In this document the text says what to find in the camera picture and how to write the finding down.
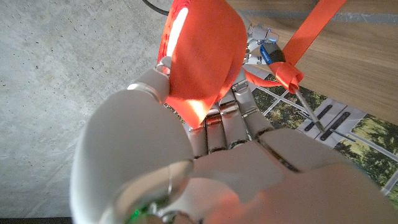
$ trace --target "concrete floor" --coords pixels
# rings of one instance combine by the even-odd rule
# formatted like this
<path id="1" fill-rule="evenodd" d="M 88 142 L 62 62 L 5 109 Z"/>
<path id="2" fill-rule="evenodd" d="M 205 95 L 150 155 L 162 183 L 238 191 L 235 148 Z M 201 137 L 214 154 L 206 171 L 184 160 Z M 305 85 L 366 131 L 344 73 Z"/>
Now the concrete floor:
<path id="1" fill-rule="evenodd" d="M 165 20 L 141 0 L 0 0 L 0 218 L 70 216 L 80 130 L 156 64 Z"/>

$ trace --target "black cable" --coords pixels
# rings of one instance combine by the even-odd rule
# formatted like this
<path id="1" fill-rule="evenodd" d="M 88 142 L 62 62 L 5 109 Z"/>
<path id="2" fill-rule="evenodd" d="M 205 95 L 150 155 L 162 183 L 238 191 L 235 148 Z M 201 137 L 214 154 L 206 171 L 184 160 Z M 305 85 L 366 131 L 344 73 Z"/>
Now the black cable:
<path id="1" fill-rule="evenodd" d="M 159 9 L 158 7 L 154 6 L 153 4 L 151 4 L 148 0 L 142 0 L 147 6 L 149 6 L 151 9 L 155 10 L 156 12 L 168 16 L 169 12 L 165 11 L 163 9 Z"/>

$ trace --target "orange object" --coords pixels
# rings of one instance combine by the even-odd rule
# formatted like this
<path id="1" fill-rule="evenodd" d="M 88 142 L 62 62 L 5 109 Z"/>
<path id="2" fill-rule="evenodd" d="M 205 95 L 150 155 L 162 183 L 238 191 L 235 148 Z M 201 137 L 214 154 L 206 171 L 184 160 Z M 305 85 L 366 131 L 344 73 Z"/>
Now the orange object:
<path id="1" fill-rule="evenodd" d="M 172 54 L 170 94 L 172 106 L 192 127 L 198 126 L 211 106 L 231 88 L 242 67 L 247 34 L 242 19 L 224 0 L 174 1 L 163 40 L 181 5 L 188 14 Z"/>
<path id="2" fill-rule="evenodd" d="M 304 78 L 294 65 L 346 0 L 320 0 L 283 49 L 286 62 L 269 65 L 280 83 L 261 80 L 259 86 L 283 85 L 291 93 Z M 174 20 L 183 8 L 188 14 L 172 54 L 170 94 L 166 103 L 191 126 L 197 127 L 211 106 L 231 88 L 246 50 L 246 29 L 224 0 L 175 0 L 162 36 L 158 60 L 166 56 Z"/>

